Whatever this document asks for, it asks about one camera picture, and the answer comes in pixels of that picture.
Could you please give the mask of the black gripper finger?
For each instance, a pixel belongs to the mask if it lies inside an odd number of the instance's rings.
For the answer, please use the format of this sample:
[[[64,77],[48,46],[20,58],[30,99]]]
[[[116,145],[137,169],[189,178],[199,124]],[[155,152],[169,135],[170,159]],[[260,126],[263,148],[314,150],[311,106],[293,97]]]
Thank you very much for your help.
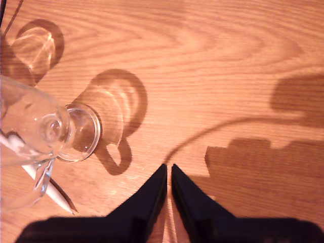
[[[228,228],[235,216],[207,196],[176,164],[172,166],[172,195],[191,242],[239,242]]]
[[[162,164],[124,203],[106,216],[107,242],[146,242],[167,194],[167,165]]]

